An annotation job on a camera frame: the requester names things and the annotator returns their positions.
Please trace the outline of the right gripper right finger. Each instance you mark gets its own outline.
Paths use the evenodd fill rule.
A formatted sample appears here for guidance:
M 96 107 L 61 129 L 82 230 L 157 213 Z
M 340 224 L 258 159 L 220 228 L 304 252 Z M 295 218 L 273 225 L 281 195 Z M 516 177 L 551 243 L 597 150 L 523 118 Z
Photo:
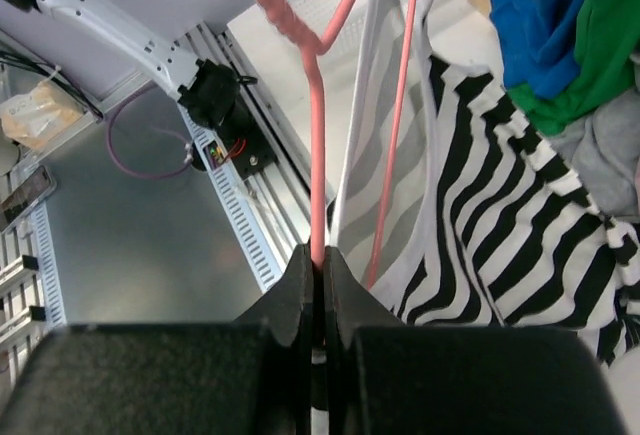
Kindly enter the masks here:
M 336 247 L 325 249 L 323 290 L 326 342 L 348 350 L 358 329 L 396 327 L 400 320 L 353 276 Z

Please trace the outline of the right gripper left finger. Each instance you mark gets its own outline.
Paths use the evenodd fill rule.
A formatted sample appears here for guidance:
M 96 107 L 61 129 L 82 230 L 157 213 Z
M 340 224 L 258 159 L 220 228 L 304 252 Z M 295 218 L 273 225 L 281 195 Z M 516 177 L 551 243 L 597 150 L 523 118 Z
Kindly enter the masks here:
M 239 324 L 259 324 L 277 343 L 294 343 L 313 329 L 314 271 L 308 244 L 297 245 L 280 279 L 236 318 Z

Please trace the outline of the black white striped tank top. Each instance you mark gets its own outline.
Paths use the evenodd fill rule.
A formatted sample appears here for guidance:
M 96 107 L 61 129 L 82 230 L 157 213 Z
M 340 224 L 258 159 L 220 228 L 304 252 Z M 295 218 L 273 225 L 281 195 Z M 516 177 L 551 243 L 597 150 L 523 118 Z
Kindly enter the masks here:
M 639 238 L 494 75 L 430 46 L 418 0 L 368 0 L 331 226 L 354 277 L 409 325 L 557 326 L 612 364 L 639 344 Z

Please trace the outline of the pink hanger of striped top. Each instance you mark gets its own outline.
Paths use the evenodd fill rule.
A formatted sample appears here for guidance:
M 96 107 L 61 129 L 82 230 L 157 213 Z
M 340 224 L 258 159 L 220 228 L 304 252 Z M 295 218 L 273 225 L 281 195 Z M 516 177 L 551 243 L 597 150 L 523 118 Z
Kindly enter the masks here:
M 298 17 L 287 0 L 256 0 L 264 10 L 267 19 L 278 31 L 286 36 L 300 51 L 304 71 L 310 90 L 311 103 L 311 260 L 317 269 L 324 263 L 325 217 L 323 207 L 325 197 L 325 92 L 324 81 L 318 65 L 318 58 L 328 52 L 356 0 L 341 0 L 325 32 L 319 36 Z M 414 33 L 414 18 L 417 0 L 408 0 L 404 38 L 399 63 L 398 81 L 395 95 L 394 118 L 384 176 L 383 190 L 379 201 L 375 237 L 370 259 L 367 287 L 372 288 L 379 266 L 381 246 L 384 236 L 386 209 L 391 197 L 393 166 L 396 157 L 397 139 L 403 110 L 404 89 L 410 59 L 411 42 Z

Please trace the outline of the grey tank top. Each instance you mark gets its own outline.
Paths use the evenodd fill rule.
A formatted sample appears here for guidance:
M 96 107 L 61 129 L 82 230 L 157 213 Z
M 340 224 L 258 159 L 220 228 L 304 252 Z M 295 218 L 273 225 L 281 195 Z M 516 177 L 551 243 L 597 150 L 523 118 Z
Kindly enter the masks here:
M 630 89 L 551 136 L 596 205 L 621 220 L 639 221 L 639 93 Z

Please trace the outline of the green tank top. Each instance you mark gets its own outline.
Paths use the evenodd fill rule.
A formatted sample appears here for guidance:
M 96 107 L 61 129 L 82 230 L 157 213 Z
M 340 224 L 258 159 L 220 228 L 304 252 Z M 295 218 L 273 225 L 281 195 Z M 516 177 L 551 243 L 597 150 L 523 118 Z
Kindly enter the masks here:
M 574 46 L 578 76 L 550 100 L 525 84 L 508 94 L 540 133 L 557 135 L 635 84 L 630 55 L 638 43 L 639 0 L 584 0 Z

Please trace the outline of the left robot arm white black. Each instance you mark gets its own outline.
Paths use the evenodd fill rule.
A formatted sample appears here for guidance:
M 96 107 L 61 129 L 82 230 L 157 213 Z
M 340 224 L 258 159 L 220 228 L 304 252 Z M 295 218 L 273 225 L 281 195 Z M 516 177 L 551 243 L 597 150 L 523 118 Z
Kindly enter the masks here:
M 133 60 L 199 126 L 215 129 L 236 108 L 240 81 L 226 66 L 162 37 L 109 0 L 5 0 L 73 25 Z

